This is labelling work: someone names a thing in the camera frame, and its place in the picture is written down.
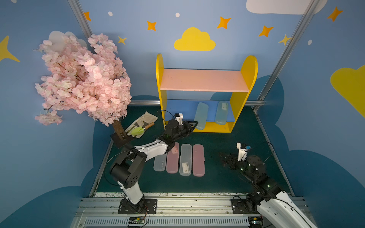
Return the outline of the teal pencil case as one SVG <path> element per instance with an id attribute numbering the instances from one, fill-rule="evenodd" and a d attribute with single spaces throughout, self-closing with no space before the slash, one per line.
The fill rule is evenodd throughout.
<path id="1" fill-rule="evenodd" d="M 220 101 L 217 105 L 217 111 L 215 116 L 215 123 L 219 125 L 225 125 L 228 118 L 229 104 L 224 101 Z"/>
<path id="2" fill-rule="evenodd" d="M 194 121 L 198 122 L 196 129 L 203 130 L 208 117 L 209 106 L 206 103 L 200 102 L 197 106 Z"/>

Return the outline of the pink pencil case top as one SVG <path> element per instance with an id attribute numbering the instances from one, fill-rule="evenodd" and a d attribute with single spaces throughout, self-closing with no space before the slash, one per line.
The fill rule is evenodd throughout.
<path id="1" fill-rule="evenodd" d="M 166 171 L 170 174 L 179 170 L 179 143 L 175 142 L 174 147 L 167 153 Z"/>

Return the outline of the pink pencil case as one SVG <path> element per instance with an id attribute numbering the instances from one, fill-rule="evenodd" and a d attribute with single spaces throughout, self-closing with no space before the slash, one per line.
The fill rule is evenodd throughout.
<path id="1" fill-rule="evenodd" d="M 167 153 L 166 171 L 170 174 L 179 170 L 179 143 L 175 142 L 174 147 Z"/>
<path id="2" fill-rule="evenodd" d="M 202 177 L 205 175 L 204 147 L 201 144 L 193 146 L 193 175 Z"/>

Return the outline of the pink pencil case bottom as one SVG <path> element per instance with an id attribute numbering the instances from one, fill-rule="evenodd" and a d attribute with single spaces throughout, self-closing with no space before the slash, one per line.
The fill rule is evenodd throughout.
<path id="1" fill-rule="evenodd" d="M 205 175 L 204 147 L 201 144 L 193 146 L 193 175 L 202 177 Z"/>

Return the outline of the clear pencil case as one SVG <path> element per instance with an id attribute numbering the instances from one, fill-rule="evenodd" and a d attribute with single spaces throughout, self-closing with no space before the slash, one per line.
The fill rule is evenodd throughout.
<path id="1" fill-rule="evenodd" d="M 192 173 L 192 152 L 193 147 L 190 144 L 183 144 L 180 151 L 179 174 L 181 176 L 190 176 Z"/>
<path id="2" fill-rule="evenodd" d="M 156 172 L 163 172 L 166 168 L 167 154 L 158 155 L 154 160 L 154 170 Z"/>

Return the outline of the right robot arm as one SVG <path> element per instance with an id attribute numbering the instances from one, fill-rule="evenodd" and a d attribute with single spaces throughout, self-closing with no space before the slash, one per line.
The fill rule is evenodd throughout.
<path id="1" fill-rule="evenodd" d="M 277 228 L 315 228 L 316 225 L 291 200 L 289 195 L 269 177 L 266 164 L 256 155 L 236 157 L 221 154 L 224 166 L 236 170 L 250 182 L 253 191 L 245 196 L 233 197 L 234 214 L 260 214 Z"/>

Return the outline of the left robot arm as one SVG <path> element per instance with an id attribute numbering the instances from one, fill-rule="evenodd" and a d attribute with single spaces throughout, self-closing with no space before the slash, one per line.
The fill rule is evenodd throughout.
<path id="1" fill-rule="evenodd" d="M 144 194 L 138 180 L 147 161 L 170 152 L 177 140 L 188 137 L 197 127 L 197 121 L 169 120 L 164 132 L 153 142 L 136 146 L 122 152 L 110 167 L 110 175 L 117 182 L 127 202 L 133 206 L 143 206 Z"/>

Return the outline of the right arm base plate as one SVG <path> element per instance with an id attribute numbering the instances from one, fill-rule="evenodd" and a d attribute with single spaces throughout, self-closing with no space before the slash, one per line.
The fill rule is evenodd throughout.
<path id="1" fill-rule="evenodd" d="M 231 199 L 233 214 L 258 214 L 257 205 L 251 199 L 234 197 Z"/>

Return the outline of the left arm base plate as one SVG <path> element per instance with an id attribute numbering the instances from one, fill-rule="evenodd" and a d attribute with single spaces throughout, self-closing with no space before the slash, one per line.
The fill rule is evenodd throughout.
<path id="1" fill-rule="evenodd" d="M 127 199 L 122 199 L 119 204 L 118 214 L 156 214 L 157 199 L 142 198 L 136 205 Z"/>

